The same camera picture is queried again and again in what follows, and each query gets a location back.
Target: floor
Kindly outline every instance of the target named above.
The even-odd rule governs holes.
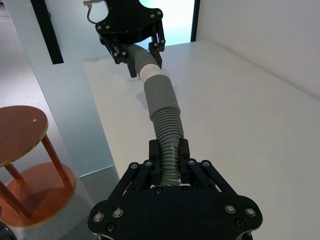
[[[49,121],[47,135],[61,162],[72,169],[68,151],[20,44],[15,27],[4,5],[0,3],[0,108],[12,105],[30,105],[45,112]],[[49,161],[44,147],[38,144],[27,155],[15,161],[14,166],[23,171]],[[5,169],[0,168],[0,181],[6,184],[11,178]],[[94,204],[108,198],[118,180],[114,166],[77,177],[74,195],[61,212],[37,227],[12,228],[12,230],[18,240],[96,239],[87,228],[88,214]]]

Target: wooden stool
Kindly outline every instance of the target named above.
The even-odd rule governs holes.
[[[75,177],[61,164],[46,134],[48,119],[31,106],[0,108],[0,167],[13,180],[0,182],[0,219],[13,227],[41,223],[59,212],[70,200]],[[42,142],[52,162],[41,163],[19,173],[12,162]]]

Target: vacuum hose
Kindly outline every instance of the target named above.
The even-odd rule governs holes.
[[[160,144],[161,185],[179,185],[179,143],[184,130],[174,88],[170,79],[160,74],[156,60],[148,51],[137,45],[128,49],[143,82],[149,117]]]
[[[175,109],[163,109],[152,122],[160,143],[161,185],[179,185],[179,143],[184,137],[180,115]]]

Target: white tabletop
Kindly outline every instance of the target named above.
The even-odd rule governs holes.
[[[161,55],[191,157],[210,160],[260,207],[254,239],[319,239],[320,101],[211,42]],[[143,85],[111,57],[84,69],[121,177],[129,163],[148,158],[155,138]]]

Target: black frame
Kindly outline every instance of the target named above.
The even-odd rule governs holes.
[[[30,0],[36,19],[39,23],[39,27],[45,42],[45,45],[50,54],[52,64],[63,64],[64,59],[62,57],[58,40],[54,27],[51,23],[51,16],[48,12],[45,0]]]
[[[194,0],[193,19],[192,19],[192,28],[191,28],[191,39],[190,39],[190,42],[195,42],[196,39],[197,39],[197,30],[198,30],[198,20],[199,20],[200,2],[201,2],[201,0]]]

